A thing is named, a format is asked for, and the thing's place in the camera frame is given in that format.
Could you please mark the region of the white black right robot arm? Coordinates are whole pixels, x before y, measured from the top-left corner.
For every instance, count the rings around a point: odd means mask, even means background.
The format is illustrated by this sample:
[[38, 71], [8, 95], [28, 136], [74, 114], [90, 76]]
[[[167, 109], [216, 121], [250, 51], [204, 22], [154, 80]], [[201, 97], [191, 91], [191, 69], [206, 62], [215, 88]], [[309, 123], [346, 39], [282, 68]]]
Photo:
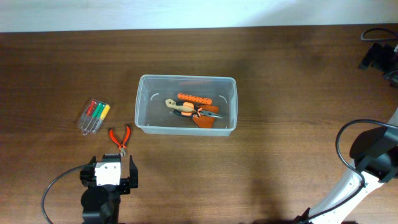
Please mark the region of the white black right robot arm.
[[[349, 126], [359, 123], [377, 127], [362, 132], [354, 140], [348, 162], [341, 154], [340, 138]], [[365, 197], [397, 178], [397, 112], [386, 123], [372, 119], [346, 123], [336, 135], [335, 146], [346, 171], [331, 192], [317, 205], [306, 209], [303, 215], [297, 216], [294, 223], [344, 223]]]

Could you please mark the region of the orange socket bit holder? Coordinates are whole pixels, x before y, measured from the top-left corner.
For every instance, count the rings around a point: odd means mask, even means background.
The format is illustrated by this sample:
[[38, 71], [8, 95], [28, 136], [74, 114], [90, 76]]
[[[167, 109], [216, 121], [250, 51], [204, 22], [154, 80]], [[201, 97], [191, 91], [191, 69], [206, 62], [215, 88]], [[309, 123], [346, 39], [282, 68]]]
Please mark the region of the orange socket bit holder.
[[212, 104], [212, 99], [210, 98], [204, 98], [200, 96], [193, 96], [193, 95], [188, 95], [188, 94], [183, 94], [183, 93], [178, 93], [177, 98], [179, 100], [185, 100], [193, 103], [198, 103], [200, 105], [211, 105]]

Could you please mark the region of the red black diagonal cutters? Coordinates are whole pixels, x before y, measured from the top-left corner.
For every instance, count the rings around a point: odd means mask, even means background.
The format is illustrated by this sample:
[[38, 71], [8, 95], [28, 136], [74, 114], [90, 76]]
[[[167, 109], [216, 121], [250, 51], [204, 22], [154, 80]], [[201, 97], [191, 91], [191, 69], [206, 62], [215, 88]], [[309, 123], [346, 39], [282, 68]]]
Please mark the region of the red black diagonal cutters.
[[127, 143], [131, 136], [130, 124], [126, 125], [126, 132], [125, 132], [125, 135], [124, 135], [124, 138], [122, 141], [118, 141], [118, 139], [116, 138], [116, 136], [114, 134], [114, 130], [112, 128], [109, 129], [108, 134], [109, 134], [109, 137], [112, 140], [112, 142], [118, 146], [118, 150], [119, 150], [121, 157], [124, 157], [126, 155]]

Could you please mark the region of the orange black long nose pliers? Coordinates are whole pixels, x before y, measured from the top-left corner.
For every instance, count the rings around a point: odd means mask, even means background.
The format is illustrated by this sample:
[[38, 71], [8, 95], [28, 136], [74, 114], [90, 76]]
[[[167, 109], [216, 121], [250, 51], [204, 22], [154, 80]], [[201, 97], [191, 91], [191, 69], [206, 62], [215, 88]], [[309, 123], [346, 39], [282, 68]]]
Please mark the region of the orange black long nose pliers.
[[222, 118], [222, 116], [217, 113], [204, 110], [203, 108], [197, 107], [193, 103], [189, 102], [177, 103], [171, 100], [166, 103], [166, 106], [172, 108], [176, 115], [186, 118], [200, 118], [201, 116]]

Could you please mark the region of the wooden handled orange scraper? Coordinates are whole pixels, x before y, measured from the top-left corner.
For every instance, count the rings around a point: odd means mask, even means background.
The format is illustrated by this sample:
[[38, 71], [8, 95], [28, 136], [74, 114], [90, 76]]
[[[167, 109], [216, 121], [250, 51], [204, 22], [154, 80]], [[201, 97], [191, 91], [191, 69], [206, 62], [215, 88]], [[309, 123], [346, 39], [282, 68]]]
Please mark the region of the wooden handled orange scraper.
[[[196, 105], [196, 106], [203, 108], [204, 110], [208, 110], [208, 111], [217, 113], [217, 114], [219, 112], [219, 108], [217, 106], [212, 106], [212, 105]], [[216, 118], [201, 116], [200, 118], [190, 118], [190, 119], [192, 119], [193, 122], [196, 124], [196, 126], [199, 128], [212, 128]]]

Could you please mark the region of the clear screwdriver set case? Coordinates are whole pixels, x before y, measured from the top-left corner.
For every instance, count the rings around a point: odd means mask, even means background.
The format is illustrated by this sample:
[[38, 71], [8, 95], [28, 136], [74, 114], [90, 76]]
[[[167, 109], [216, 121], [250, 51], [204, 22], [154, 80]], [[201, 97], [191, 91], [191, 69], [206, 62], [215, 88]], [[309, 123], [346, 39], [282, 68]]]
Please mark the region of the clear screwdriver set case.
[[94, 98], [89, 99], [78, 116], [77, 128], [84, 136], [97, 133], [110, 110], [109, 103]]

